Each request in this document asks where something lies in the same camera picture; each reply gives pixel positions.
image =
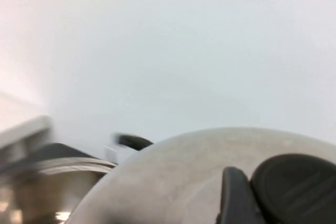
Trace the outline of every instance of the black lever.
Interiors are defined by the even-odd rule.
[[[225,168],[222,183],[221,209],[216,224],[266,224],[241,170]]]
[[[117,144],[127,146],[132,148],[136,151],[140,151],[153,143],[143,137],[134,136],[134,135],[127,135],[127,134],[120,134],[117,136]]]

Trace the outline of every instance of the stainless steel pot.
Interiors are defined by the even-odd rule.
[[[118,165],[67,224],[215,223],[225,167],[250,176],[264,160],[286,153],[336,164],[336,146],[293,133],[254,128],[187,133],[148,146]]]
[[[115,164],[59,158],[29,164],[0,177],[1,224],[61,224]]]

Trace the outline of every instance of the cookware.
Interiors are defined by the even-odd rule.
[[[253,128],[183,134],[150,145],[116,167],[89,192],[68,223],[215,223],[225,167],[240,169],[236,175],[245,176],[241,188],[246,188],[247,178],[262,162],[288,153],[336,162],[335,146],[298,134]]]
[[[0,177],[0,223],[64,223],[114,164],[70,157],[34,162]]]

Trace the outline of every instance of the pot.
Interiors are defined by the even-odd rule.
[[[334,145],[282,131],[222,128],[173,137],[116,167],[68,224],[215,223],[225,167],[238,167],[250,178],[264,160],[287,153],[336,163]]]
[[[115,164],[95,158],[57,158],[0,177],[0,223],[61,224]]]

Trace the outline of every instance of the white background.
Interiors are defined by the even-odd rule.
[[[0,91],[102,157],[220,126],[336,143],[336,0],[0,0]]]

